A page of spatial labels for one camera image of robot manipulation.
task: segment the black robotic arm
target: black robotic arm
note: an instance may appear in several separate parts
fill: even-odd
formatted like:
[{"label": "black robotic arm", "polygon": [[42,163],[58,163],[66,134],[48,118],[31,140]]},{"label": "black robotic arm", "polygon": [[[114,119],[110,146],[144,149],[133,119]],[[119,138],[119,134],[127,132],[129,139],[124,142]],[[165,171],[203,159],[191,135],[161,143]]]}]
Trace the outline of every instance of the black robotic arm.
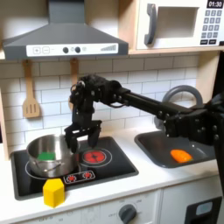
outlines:
[{"label": "black robotic arm", "polygon": [[160,102],[131,93],[115,80],[96,75],[79,79],[72,90],[73,123],[67,129],[66,142],[76,151],[77,137],[88,135],[88,144],[97,144],[102,121],[93,121],[94,102],[102,102],[112,108],[132,106],[149,112],[164,121],[168,137],[187,137],[191,141],[213,145],[224,192],[224,93],[214,97],[201,108],[184,108],[171,102]]}]

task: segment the range hood knob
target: range hood knob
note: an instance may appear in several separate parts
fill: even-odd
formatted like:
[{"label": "range hood knob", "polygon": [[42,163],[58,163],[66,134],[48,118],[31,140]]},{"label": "range hood knob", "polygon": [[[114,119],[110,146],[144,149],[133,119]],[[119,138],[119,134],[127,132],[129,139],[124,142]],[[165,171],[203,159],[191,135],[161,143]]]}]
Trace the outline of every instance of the range hood knob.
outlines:
[{"label": "range hood knob", "polygon": [[81,49],[77,46],[77,47],[75,47],[75,49],[74,49],[77,53],[80,53],[81,52]]},{"label": "range hood knob", "polygon": [[64,52],[64,53],[68,53],[68,48],[67,48],[67,47],[64,47],[64,48],[63,48],[63,52]]}]

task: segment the gray sink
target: gray sink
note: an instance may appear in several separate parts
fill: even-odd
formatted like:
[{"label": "gray sink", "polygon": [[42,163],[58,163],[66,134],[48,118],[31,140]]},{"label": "gray sink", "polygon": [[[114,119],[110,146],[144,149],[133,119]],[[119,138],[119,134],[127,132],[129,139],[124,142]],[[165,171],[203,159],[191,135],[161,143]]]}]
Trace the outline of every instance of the gray sink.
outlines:
[{"label": "gray sink", "polygon": [[[164,168],[176,168],[215,159],[214,147],[202,143],[190,142],[186,138],[169,138],[163,131],[144,133],[136,136],[136,144],[144,151],[151,161]],[[193,160],[178,163],[171,156],[171,150],[181,149],[192,155]]]}]

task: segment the green food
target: green food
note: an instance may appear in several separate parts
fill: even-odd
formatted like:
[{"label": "green food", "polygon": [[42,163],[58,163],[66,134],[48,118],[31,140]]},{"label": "green food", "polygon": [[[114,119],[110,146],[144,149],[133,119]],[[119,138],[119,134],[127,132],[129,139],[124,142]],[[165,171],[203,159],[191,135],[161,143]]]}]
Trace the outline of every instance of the green food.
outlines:
[{"label": "green food", "polygon": [[41,152],[38,155],[39,160],[55,160],[55,153],[54,152]]}]

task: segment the digital clock display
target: digital clock display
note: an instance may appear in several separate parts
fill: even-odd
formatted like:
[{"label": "digital clock display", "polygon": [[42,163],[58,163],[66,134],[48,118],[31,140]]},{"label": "digital clock display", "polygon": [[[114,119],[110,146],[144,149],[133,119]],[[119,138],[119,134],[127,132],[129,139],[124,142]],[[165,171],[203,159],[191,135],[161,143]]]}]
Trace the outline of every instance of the digital clock display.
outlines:
[{"label": "digital clock display", "polygon": [[207,8],[208,9],[222,9],[223,8],[223,0],[208,0]]}]

